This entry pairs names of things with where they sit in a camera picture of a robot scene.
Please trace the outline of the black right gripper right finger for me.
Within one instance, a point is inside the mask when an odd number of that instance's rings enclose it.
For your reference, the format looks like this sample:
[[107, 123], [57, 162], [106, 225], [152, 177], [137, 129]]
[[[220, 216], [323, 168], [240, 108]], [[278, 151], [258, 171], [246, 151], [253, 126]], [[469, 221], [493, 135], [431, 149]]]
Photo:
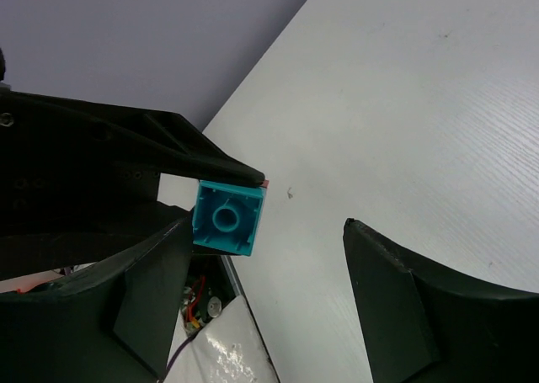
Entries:
[[537, 381], [537, 294], [450, 269], [353, 218], [343, 243], [374, 381]]

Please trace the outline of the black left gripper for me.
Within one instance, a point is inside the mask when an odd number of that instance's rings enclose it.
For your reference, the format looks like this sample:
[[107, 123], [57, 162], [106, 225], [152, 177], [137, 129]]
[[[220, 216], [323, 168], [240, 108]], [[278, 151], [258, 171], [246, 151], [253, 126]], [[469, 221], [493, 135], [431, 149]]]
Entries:
[[191, 210], [157, 200], [162, 173], [258, 187], [181, 114], [3, 90], [1, 279], [95, 263]]

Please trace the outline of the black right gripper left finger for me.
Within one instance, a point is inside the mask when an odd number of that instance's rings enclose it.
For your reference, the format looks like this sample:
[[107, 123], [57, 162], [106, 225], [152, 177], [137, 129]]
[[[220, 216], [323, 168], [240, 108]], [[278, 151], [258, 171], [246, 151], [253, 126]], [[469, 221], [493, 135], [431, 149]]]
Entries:
[[25, 293], [1, 295], [3, 382], [156, 382], [192, 255], [191, 219]]

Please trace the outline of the small teal lego brick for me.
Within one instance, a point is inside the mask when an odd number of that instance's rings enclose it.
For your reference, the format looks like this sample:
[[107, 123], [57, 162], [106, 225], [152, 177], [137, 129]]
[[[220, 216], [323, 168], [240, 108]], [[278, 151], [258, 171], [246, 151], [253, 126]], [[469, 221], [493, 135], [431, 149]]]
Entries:
[[266, 188], [199, 182], [192, 218], [194, 244], [229, 255], [250, 256]]

